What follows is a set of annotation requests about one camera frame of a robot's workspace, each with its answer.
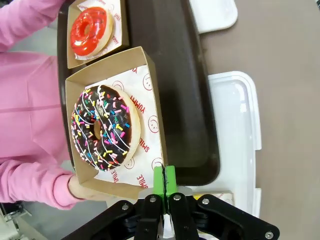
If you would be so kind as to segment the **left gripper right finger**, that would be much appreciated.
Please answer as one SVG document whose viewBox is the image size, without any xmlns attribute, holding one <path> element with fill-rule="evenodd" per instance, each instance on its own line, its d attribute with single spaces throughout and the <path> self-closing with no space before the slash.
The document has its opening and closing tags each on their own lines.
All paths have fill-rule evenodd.
<svg viewBox="0 0 320 240">
<path fill-rule="evenodd" d="M 164 169 L 166 200 L 177 240 L 199 240 L 205 233 L 218 240 L 277 240 L 280 230 L 211 194 L 195 199 L 178 190 L 174 166 Z"/>
</svg>

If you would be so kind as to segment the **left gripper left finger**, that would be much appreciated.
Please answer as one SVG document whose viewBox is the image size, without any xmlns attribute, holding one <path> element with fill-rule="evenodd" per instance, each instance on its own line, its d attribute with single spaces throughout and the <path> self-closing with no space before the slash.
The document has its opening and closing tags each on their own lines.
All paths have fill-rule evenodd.
<svg viewBox="0 0 320 240">
<path fill-rule="evenodd" d="M 163 215 L 165 168 L 156 166 L 153 188 L 136 203 L 120 200 L 94 218 L 91 240 L 156 240 Z"/>
</svg>

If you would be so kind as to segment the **person right hand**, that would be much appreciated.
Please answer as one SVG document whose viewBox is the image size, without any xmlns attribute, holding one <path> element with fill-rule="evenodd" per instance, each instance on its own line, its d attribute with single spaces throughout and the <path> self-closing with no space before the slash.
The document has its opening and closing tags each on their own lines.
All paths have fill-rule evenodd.
<svg viewBox="0 0 320 240">
<path fill-rule="evenodd" d="M 77 199 L 106 202 L 112 197 L 111 195 L 80 185 L 76 175 L 73 175 L 69 179 L 67 186 L 70 194 Z"/>
</svg>

